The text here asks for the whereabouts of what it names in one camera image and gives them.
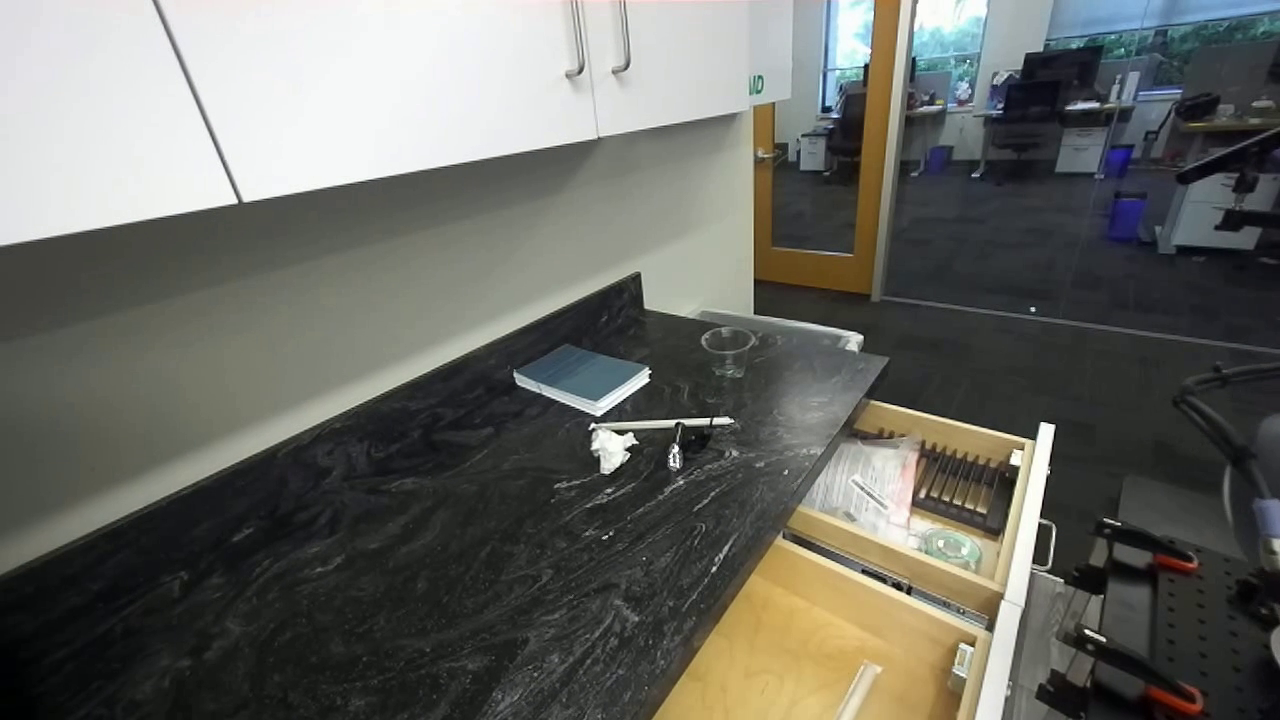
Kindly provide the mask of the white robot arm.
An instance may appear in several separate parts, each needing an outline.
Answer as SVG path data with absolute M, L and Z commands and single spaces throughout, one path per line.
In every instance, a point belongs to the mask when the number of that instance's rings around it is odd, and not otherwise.
M 1280 625 L 1280 415 L 1238 432 L 1208 404 L 1208 391 L 1280 380 L 1280 365 L 1213 365 L 1173 391 L 1173 409 L 1222 455 L 1220 499 L 1251 573 L 1233 602 L 1259 626 Z

